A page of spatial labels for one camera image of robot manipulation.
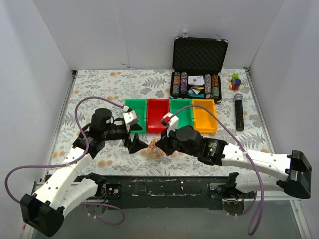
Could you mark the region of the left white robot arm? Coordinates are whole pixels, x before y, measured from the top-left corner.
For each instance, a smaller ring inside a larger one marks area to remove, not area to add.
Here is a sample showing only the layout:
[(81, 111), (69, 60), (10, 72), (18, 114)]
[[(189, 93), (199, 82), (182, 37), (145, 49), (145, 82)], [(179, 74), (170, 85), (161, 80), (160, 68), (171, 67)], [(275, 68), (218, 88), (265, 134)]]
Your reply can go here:
[(99, 108), (91, 117), (91, 122), (82, 129), (74, 141), (63, 167), (32, 195), (25, 194), (20, 200), (23, 221), (47, 237), (55, 235), (64, 218), (87, 198), (101, 199), (106, 193), (106, 182), (102, 176), (90, 174), (84, 181), (72, 188), (71, 184), (104, 148), (105, 142), (122, 140), (129, 153), (147, 147), (137, 134), (130, 137), (132, 130), (139, 130), (138, 114), (128, 108), (122, 118), (114, 119), (109, 109)]

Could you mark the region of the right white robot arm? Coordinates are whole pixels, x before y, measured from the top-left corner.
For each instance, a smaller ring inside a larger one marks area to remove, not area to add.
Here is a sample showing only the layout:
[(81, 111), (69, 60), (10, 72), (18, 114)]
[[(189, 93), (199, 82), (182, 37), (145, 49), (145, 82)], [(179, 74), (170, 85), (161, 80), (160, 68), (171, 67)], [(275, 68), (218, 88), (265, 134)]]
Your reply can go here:
[(249, 174), (230, 173), (224, 184), (212, 186), (211, 192), (218, 198), (237, 198), (257, 191), (282, 191), (298, 199), (311, 197), (312, 167), (298, 150), (291, 154), (243, 151), (224, 140), (203, 137), (191, 126), (163, 131), (156, 147), (167, 156), (178, 151), (206, 165), (252, 170)]

